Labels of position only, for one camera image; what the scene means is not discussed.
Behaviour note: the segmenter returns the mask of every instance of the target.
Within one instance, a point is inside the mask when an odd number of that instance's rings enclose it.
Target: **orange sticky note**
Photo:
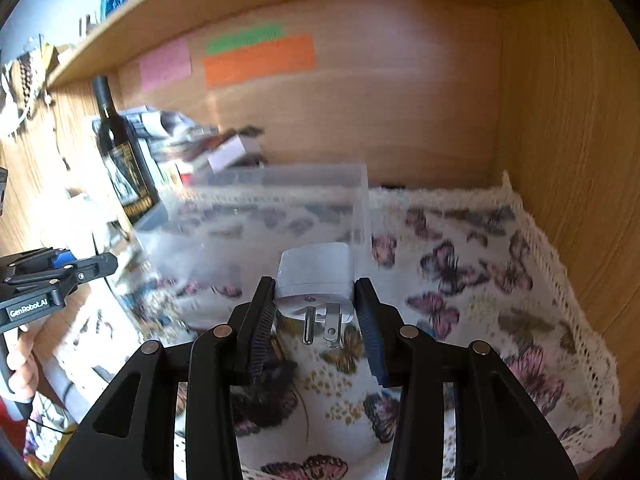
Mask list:
[[[313,70],[316,51],[311,36],[293,36],[207,56],[202,62],[207,86],[216,87],[266,75]]]

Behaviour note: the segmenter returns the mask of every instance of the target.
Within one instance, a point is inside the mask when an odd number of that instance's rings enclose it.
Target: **lace trim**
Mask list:
[[[584,373],[591,399],[593,421],[577,433],[562,440],[562,445],[574,464],[595,457],[601,450],[613,446],[620,437],[622,410],[618,399],[620,386],[616,374],[616,359],[607,349],[604,339],[593,331],[580,308],[574,290],[560,262],[556,249],[538,228],[533,217],[513,191],[509,175],[504,172],[502,186],[486,190],[372,190],[369,205],[413,205],[429,203],[436,208],[495,208],[509,205],[513,209],[522,235],[531,248],[538,267],[574,336],[577,357]]]

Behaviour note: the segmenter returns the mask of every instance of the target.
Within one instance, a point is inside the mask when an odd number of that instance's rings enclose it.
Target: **metal screw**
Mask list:
[[[229,325],[218,325],[213,329],[213,335],[220,339],[230,336],[232,332],[233,329]]]
[[[140,349],[143,354],[151,355],[158,351],[160,348],[160,343],[158,341],[150,340],[142,343]]]
[[[480,355],[487,355],[491,351],[491,347],[486,341],[474,341],[471,348],[474,349],[476,354]]]
[[[407,339],[413,339],[414,337],[418,337],[419,333],[420,332],[418,331],[418,329],[413,325],[404,325],[400,329],[400,335]]]

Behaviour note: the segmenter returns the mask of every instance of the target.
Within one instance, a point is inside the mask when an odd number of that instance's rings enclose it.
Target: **green sticky note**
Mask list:
[[[221,38],[209,41],[207,45],[207,55],[216,56],[217,54],[235,50],[236,48],[251,46],[256,43],[262,43],[263,41],[277,40],[283,36],[284,33],[280,25],[273,23],[261,25],[260,27],[250,28],[249,30],[229,34],[228,36],[222,36]]]

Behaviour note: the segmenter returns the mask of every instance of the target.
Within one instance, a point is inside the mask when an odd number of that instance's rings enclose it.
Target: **pink sticky note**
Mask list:
[[[143,92],[151,92],[154,88],[191,75],[191,56],[184,38],[152,50],[138,62]]]

